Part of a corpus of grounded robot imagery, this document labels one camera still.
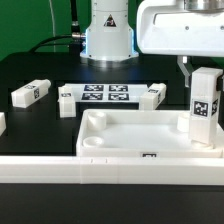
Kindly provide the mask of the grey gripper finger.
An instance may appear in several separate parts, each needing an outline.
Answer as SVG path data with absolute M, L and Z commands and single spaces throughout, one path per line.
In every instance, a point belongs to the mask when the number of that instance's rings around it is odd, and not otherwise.
M 221 93 L 224 92 L 224 75 L 220 75 L 216 80 L 216 98 L 219 99 Z
M 185 86 L 190 87 L 190 77 L 193 72 L 193 66 L 188 56 L 178 56 L 177 64 L 184 75 Z

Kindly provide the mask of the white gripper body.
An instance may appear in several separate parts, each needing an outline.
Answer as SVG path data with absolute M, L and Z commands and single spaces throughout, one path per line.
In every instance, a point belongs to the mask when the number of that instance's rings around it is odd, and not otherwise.
M 145 54 L 224 57 L 224 0 L 143 0 L 137 44 Z

